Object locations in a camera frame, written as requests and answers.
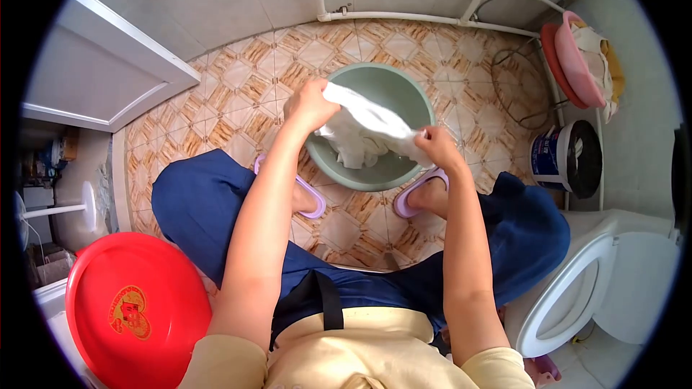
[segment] blue pants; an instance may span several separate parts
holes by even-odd
[[[255,173],[216,149],[175,161],[154,182],[151,207],[161,231],[180,247],[218,287],[226,265],[230,235]],[[569,247],[569,227],[550,195],[501,173],[492,194],[479,194],[493,265],[497,307],[519,297],[555,269]],[[407,269],[366,273],[339,269],[289,241],[283,271],[284,298],[310,271],[324,273],[338,288],[344,308],[402,307],[428,316],[437,335],[442,309],[442,255]],[[303,317],[322,312],[319,298],[292,315],[275,316],[281,332]]]

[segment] lavender slipper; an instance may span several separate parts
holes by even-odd
[[[440,169],[439,167],[435,167],[419,177],[418,180],[413,182],[411,185],[407,186],[401,193],[399,193],[399,195],[396,196],[396,198],[394,198],[394,212],[396,212],[396,214],[402,218],[410,218],[422,212],[422,209],[413,209],[411,206],[409,206],[406,202],[406,197],[408,197],[411,191],[426,183],[433,177],[439,177],[444,180],[444,183],[447,185],[447,189],[449,189],[449,178],[445,174],[444,170]]]
[[[257,174],[259,172],[259,170],[260,170],[259,163],[260,163],[260,161],[264,160],[264,158],[266,158],[266,153],[262,153],[255,160],[255,174]],[[312,186],[310,186],[310,184],[308,184],[305,180],[303,180],[302,177],[296,175],[296,181],[298,181],[300,186],[305,188],[307,190],[307,192],[312,194],[313,197],[315,197],[315,200],[317,200],[317,210],[315,212],[310,212],[310,213],[298,212],[298,213],[300,215],[303,215],[306,218],[311,219],[311,220],[314,220],[315,218],[319,218],[320,216],[322,216],[322,214],[324,213],[324,210],[327,208],[327,202],[324,200],[324,197],[320,193],[318,193],[315,188],[313,188]]]

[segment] apron strap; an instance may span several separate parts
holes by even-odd
[[[320,293],[322,300],[322,311],[324,314],[324,330],[335,330],[344,328],[344,316],[341,306],[339,290],[337,290],[329,276],[324,273],[311,269],[305,277],[291,290],[285,298],[279,300],[274,308],[274,315],[292,312],[304,306],[305,303],[313,298],[315,289]],[[278,333],[272,331],[269,342],[269,351],[274,350],[274,342]]]

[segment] person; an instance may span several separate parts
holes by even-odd
[[[220,288],[179,387],[532,388],[497,308],[566,255],[569,228],[549,194],[508,173],[477,194],[451,136],[430,126],[415,143],[445,174],[405,203],[447,220],[444,250],[390,273],[325,263],[288,238],[292,213],[317,207],[296,170],[309,133],[340,109],[326,84],[306,82],[287,102],[256,176],[217,149],[154,183],[162,233]],[[452,361],[430,345],[444,327]]]

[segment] woman's left hand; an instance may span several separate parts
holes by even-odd
[[[306,133],[311,133],[324,125],[341,106],[324,99],[322,91],[327,86],[326,79],[306,81],[284,104],[286,122],[294,122]]]

